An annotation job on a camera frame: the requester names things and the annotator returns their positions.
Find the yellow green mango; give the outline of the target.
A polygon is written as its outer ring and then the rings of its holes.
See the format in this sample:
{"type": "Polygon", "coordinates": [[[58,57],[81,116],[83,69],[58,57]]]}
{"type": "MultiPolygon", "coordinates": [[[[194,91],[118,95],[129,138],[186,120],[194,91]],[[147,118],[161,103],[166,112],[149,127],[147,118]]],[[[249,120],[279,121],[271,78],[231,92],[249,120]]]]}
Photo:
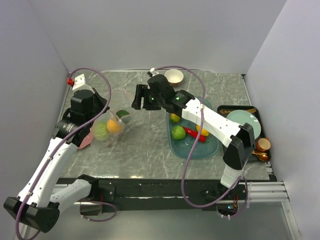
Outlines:
{"type": "Polygon", "coordinates": [[[173,123],[173,124],[177,124],[179,121],[180,121],[180,117],[177,116],[176,114],[174,113],[171,113],[170,116],[169,116],[169,120],[173,123]]]}

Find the beige ceramic bowl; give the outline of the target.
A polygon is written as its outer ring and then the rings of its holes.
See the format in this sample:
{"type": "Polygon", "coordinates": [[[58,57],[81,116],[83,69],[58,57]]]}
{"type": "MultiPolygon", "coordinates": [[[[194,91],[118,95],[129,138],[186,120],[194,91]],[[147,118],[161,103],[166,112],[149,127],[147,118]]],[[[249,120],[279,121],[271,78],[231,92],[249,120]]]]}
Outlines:
{"type": "Polygon", "coordinates": [[[167,70],[164,74],[172,87],[178,87],[184,80],[184,74],[178,69],[167,70]]]}

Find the clear zip top bag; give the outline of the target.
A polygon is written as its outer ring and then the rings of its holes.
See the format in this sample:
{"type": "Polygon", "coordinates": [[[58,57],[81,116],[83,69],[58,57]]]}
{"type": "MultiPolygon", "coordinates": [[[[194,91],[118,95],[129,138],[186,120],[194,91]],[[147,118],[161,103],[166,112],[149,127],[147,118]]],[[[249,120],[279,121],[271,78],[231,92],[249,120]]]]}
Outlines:
{"type": "Polygon", "coordinates": [[[127,110],[108,110],[94,121],[91,128],[93,138],[110,147],[115,144],[131,120],[132,115],[127,110]]]}

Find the red chili pepper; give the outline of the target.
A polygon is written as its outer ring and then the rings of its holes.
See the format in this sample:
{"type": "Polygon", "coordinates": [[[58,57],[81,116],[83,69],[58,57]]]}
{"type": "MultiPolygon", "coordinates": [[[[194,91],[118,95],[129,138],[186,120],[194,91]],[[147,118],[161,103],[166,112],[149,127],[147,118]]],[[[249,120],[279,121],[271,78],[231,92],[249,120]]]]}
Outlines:
{"type": "MultiPolygon", "coordinates": [[[[188,127],[185,127],[185,126],[183,126],[183,129],[184,129],[185,132],[186,132],[189,136],[191,136],[192,138],[194,138],[194,139],[197,138],[198,132],[196,132],[196,131],[188,128],[188,127]]],[[[202,142],[202,143],[205,143],[205,142],[206,142],[206,137],[203,136],[203,135],[200,135],[198,140],[199,140],[200,142],[202,142]]]]}

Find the pink plate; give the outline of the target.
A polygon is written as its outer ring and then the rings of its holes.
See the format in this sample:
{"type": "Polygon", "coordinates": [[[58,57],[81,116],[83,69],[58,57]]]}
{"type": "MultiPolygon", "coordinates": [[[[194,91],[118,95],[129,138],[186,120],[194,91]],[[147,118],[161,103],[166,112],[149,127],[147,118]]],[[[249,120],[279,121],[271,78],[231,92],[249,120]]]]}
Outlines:
{"type": "Polygon", "coordinates": [[[86,148],[87,146],[89,146],[92,143],[93,139],[94,139],[94,136],[93,136],[92,131],[90,130],[89,134],[82,140],[78,149],[82,150],[82,149],[86,148]]]}

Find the light green plate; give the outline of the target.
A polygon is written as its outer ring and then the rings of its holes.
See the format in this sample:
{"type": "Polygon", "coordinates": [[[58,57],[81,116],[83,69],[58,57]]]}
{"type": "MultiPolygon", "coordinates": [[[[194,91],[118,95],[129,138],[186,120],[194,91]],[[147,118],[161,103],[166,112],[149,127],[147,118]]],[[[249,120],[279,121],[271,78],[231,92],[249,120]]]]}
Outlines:
{"type": "Polygon", "coordinates": [[[261,124],[259,120],[251,113],[245,110],[234,110],[230,112],[226,118],[232,122],[244,125],[245,123],[250,124],[253,127],[254,139],[256,140],[261,134],[261,124]]]}

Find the wooden chopsticks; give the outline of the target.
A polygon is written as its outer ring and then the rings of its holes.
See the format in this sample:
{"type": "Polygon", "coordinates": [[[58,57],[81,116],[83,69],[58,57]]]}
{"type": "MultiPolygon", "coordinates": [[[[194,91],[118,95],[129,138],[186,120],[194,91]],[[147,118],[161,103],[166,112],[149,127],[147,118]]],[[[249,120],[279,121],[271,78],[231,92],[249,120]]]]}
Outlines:
{"type": "Polygon", "coordinates": [[[257,109],[256,108],[251,108],[251,109],[246,109],[245,111],[248,112],[248,113],[253,114],[253,113],[257,112],[257,109]]]}

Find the yellow lemon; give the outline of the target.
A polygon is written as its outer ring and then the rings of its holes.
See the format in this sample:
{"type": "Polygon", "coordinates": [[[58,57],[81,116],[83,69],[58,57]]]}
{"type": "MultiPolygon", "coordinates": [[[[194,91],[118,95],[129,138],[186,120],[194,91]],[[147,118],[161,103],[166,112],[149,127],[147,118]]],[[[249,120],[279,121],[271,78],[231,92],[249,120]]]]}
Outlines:
{"type": "Polygon", "coordinates": [[[210,135],[210,133],[209,133],[206,129],[201,128],[200,125],[196,125],[196,130],[197,130],[197,132],[200,132],[200,134],[201,134],[202,136],[204,136],[204,137],[207,137],[207,136],[210,135]]]}

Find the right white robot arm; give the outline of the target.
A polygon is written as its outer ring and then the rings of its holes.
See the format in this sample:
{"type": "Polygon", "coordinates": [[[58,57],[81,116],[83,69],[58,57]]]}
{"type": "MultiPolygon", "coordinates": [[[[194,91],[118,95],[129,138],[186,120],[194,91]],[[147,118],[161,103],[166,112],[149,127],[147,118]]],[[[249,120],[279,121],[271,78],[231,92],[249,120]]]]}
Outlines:
{"type": "Polygon", "coordinates": [[[167,78],[151,69],[146,84],[137,84],[132,108],[156,111],[165,109],[168,113],[204,127],[226,148],[223,161],[225,168],[220,180],[219,195],[232,198],[236,192],[235,182],[239,180],[246,161],[255,149],[254,129],[249,123],[239,124],[223,117],[185,90],[174,90],[167,78]]]}

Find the dark green avocado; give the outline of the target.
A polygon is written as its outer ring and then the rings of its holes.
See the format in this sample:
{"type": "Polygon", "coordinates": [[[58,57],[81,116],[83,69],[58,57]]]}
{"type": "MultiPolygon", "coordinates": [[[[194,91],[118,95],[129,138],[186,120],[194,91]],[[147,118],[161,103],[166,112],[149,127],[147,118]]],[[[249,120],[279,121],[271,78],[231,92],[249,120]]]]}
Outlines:
{"type": "Polygon", "coordinates": [[[124,109],[118,110],[116,115],[124,124],[128,124],[132,119],[131,114],[124,109]]]}

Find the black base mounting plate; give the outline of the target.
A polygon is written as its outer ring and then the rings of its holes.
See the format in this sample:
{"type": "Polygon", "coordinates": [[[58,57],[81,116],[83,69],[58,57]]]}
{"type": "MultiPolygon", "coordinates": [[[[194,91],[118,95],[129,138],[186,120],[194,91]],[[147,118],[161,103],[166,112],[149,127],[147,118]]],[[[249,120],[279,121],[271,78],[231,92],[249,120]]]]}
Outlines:
{"type": "Polygon", "coordinates": [[[218,201],[244,200],[245,186],[236,183],[231,189],[219,180],[99,178],[94,190],[85,197],[98,204],[107,203],[103,212],[115,206],[119,211],[186,210],[200,208],[214,211],[218,201]]]}

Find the small green lettuce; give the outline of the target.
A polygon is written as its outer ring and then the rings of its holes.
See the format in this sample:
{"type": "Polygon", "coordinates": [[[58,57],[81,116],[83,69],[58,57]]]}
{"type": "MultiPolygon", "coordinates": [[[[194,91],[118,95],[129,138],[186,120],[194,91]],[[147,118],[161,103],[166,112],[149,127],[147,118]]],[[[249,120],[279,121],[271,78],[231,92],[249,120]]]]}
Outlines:
{"type": "Polygon", "coordinates": [[[180,141],[186,137],[186,131],[182,126],[176,125],[171,131],[171,136],[174,140],[180,141]]]}

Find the pale green cabbage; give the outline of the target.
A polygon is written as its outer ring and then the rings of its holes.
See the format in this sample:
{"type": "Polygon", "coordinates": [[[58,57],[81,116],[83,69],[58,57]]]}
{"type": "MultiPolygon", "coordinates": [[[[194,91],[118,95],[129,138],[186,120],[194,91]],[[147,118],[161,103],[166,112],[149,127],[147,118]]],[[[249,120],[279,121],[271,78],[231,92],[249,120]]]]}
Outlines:
{"type": "Polygon", "coordinates": [[[93,137],[98,141],[106,141],[110,138],[110,133],[107,129],[107,123],[104,121],[96,122],[92,127],[93,137]]]}

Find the orange fruit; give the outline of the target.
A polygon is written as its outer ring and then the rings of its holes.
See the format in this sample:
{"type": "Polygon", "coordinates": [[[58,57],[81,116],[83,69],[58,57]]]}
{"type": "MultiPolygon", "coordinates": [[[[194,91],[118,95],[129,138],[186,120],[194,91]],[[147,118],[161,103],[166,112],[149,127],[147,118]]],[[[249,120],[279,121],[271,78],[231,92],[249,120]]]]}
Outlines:
{"type": "Polygon", "coordinates": [[[106,123],[106,129],[111,134],[119,134],[123,131],[124,126],[116,120],[109,119],[106,123]]]}

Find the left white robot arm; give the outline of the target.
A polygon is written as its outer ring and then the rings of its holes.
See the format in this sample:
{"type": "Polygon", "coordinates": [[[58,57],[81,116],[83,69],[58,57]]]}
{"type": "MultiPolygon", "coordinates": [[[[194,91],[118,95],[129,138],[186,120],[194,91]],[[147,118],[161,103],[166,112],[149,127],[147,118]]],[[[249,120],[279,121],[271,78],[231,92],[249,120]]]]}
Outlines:
{"type": "Polygon", "coordinates": [[[75,202],[93,201],[100,196],[99,181],[79,176],[68,187],[53,193],[67,162],[90,134],[93,122],[109,107],[108,101],[86,83],[84,74],[69,79],[73,96],[62,119],[56,124],[48,149],[26,186],[16,197],[8,197],[4,209],[16,220],[40,232],[49,232],[60,214],[75,202]]]}

